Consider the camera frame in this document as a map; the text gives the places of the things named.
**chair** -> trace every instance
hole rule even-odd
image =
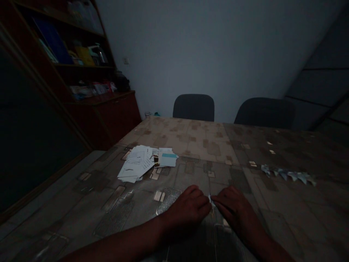
[[[250,98],[237,112],[234,124],[291,129],[295,115],[292,102],[272,98]]]
[[[180,95],[174,102],[173,117],[214,121],[214,101],[209,95]]]

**kettle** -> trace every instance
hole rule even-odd
[[[98,54],[101,65],[108,64],[108,59],[105,56],[105,53],[104,53],[103,49],[100,47],[99,43],[96,43],[96,45],[92,45],[92,46],[88,47],[88,49],[89,49],[90,53],[94,52],[94,53]]]

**right hand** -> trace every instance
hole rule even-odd
[[[245,245],[258,249],[270,242],[270,237],[242,192],[229,186],[218,196],[211,196],[211,199]]]

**patterned tablecloth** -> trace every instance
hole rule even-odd
[[[122,157],[137,144],[172,147],[176,167],[151,169],[142,181],[123,183]],[[261,164],[308,172],[316,187],[280,176]],[[37,213],[0,243],[4,260],[58,259],[107,235],[164,212],[191,184],[205,195],[234,185],[251,203],[267,232],[297,261],[347,261],[349,153],[325,136],[151,117],[140,123]],[[255,261],[216,208],[185,242],[149,261]]]

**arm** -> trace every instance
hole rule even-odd
[[[209,199],[197,186],[190,186],[163,214],[76,250],[61,261],[140,261],[195,230],[210,210]]]
[[[243,193],[233,186],[211,196],[245,246],[261,261],[294,261],[264,230]]]

